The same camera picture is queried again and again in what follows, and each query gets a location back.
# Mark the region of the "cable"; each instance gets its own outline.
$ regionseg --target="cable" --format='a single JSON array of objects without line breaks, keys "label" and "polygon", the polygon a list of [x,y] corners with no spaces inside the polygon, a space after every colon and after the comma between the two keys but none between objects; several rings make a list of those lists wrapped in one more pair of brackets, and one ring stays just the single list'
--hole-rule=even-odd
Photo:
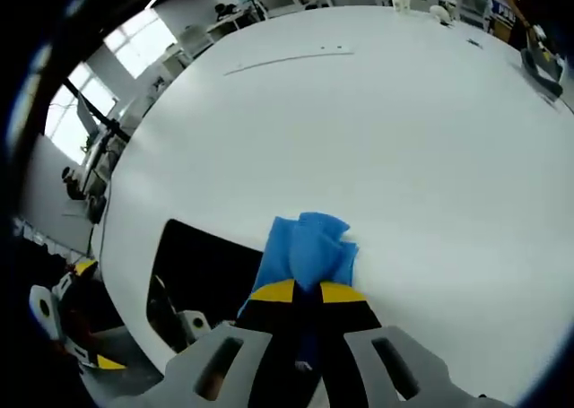
[{"label": "cable", "polygon": [[69,105],[60,105],[59,103],[50,103],[49,106],[58,106],[59,108],[62,109],[70,109],[70,108],[75,108],[78,106],[77,103],[70,103]]},{"label": "cable", "polygon": [[102,182],[108,182],[106,179],[104,179],[104,178],[102,177],[102,175],[100,175],[100,174],[98,173],[97,170],[92,169],[91,171],[96,175],[96,177],[98,177],[98,178],[100,179],[100,181],[102,181]]},{"label": "cable", "polygon": [[100,221],[100,223],[102,224],[102,226],[101,226],[100,252],[98,254],[98,261],[100,262],[100,265],[101,265],[101,254],[102,254],[102,251],[104,248],[104,239],[106,238],[106,222],[108,221],[108,211],[109,211],[109,207],[111,206],[111,178],[109,179],[108,185],[109,185],[108,203],[106,205],[106,210],[104,211],[104,215]]}]

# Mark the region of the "black object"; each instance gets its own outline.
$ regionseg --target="black object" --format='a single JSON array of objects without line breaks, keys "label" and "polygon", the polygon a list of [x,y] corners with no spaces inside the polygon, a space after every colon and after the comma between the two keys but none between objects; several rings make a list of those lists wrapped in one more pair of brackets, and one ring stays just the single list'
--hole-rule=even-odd
[{"label": "black object", "polygon": [[533,78],[535,82],[542,87],[541,91],[550,98],[558,99],[563,92],[562,86],[557,82],[542,77],[538,73],[535,58],[529,49],[520,51],[520,56],[522,58],[522,66],[525,68],[529,77]]},{"label": "black object", "polygon": [[204,326],[204,320],[202,320],[201,318],[194,318],[193,320],[193,324],[195,327],[197,327],[198,329],[201,329]]},{"label": "black object", "polygon": [[157,276],[153,276],[150,281],[145,313],[153,329],[175,352],[187,348],[186,332],[173,310],[169,294]]},{"label": "black object", "polygon": [[[325,301],[322,289],[304,292],[295,283],[291,302],[252,299],[236,326],[273,335],[259,363],[249,407],[307,407],[321,376],[332,408],[369,406],[345,340],[350,332],[380,327],[365,300],[346,301],[342,296],[341,301]],[[302,372],[297,360],[307,361],[312,370]]]},{"label": "black object", "polygon": [[237,6],[235,4],[223,4],[219,3],[215,5],[215,11],[217,12],[217,21],[222,20],[227,15],[231,15]]},{"label": "black object", "polygon": [[393,344],[387,339],[379,339],[373,342],[373,346],[383,361],[396,391],[406,401],[415,397],[419,393],[416,379],[414,379],[413,374],[398,351],[393,347]]},{"label": "black object", "polygon": [[94,344],[90,334],[124,325],[104,283],[93,278],[96,268],[93,265],[81,275],[74,276],[74,282],[58,305],[64,334],[86,346]]},{"label": "black object", "polygon": [[480,49],[483,49],[483,46],[480,43],[478,43],[476,40],[468,39],[467,42],[470,43],[471,45],[475,45],[476,47],[478,47]]},{"label": "black object", "polygon": [[514,21],[512,29],[510,30],[508,43],[518,51],[521,51],[524,48],[528,48],[528,41],[526,39],[526,27],[522,21]]},{"label": "black object", "polygon": [[98,224],[101,221],[101,216],[106,209],[108,199],[101,195],[100,197],[92,197],[88,205],[88,219],[92,224]]},{"label": "black object", "polygon": [[65,259],[49,254],[45,245],[40,246],[24,238],[13,239],[11,245],[12,262],[3,262],[7,282],[6,310],[11,318],[6,324],[10,329],[7,333],[7,346],[10,347],[7,359],[11,360],[8,390],[21,382],[33,383],[18,395],[18,401],[38,402],[39,406],[46,401],[54,401],[61,406],[95,408],[78,376],[77,360],[56,350],[30,313],[28,298],[31,286],[56,285],[66,272]]},{"label": "black object", "polygon": [[152,272],[165,284],[176,311],[201,311],[215,326],[236,318],[251,293],[262,255],[261,251],[169,220]]},{"label": "black object", "polygon": [[48,304],[45,300],[41,299],[39,301],[39,308],[42,311],[42,314],[46,317],[50,317],[50,309],[48,308]]},{"label": "black object", "polygon": [[65,191],[72,200],[84,200],[85,194],[80,190],[77,179],[68,179],[64,181]]}]

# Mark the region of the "table surface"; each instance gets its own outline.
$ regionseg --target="table surface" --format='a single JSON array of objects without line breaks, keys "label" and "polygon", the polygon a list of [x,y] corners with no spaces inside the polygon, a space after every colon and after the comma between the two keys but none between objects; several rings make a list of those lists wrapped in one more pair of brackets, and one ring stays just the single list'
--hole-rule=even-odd
[{"label": "table surface", "polygon": [[573,141],[574,116],[536,94],[518,52],[466,24],[376,6],[260,22],[199,57],[135,132],[103,279],[164,370],[174,354],[145,305],[168,219],[262,250],[276,215],[331,213],[380,321],[464,390],[514,404],[574,316]]}]

